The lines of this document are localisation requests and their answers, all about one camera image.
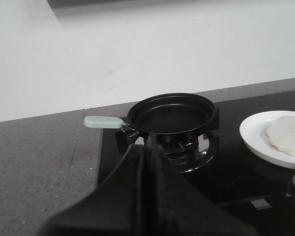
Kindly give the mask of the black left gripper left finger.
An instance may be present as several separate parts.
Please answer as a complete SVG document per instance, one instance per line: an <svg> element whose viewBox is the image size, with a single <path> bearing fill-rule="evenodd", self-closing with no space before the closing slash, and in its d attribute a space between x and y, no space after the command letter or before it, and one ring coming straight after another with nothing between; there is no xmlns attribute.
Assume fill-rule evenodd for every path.
<svg viewBox="0 0 295 236"><path fill-rule="evenodd" d="M51 217L40 236L140 236L144 148L131 145L113 172L87 197Z"/></svg>

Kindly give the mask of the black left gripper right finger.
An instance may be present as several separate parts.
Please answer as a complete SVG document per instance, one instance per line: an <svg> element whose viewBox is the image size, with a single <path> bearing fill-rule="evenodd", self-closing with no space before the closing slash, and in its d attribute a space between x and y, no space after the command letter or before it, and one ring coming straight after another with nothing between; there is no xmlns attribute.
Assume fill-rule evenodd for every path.
<svg viewBox="0 0 295 236"><path fill-rule="evenodd" d="M156 134L144 147L145 229L148 236L255 236L249 224L196 190L170 163Z"/></svg>

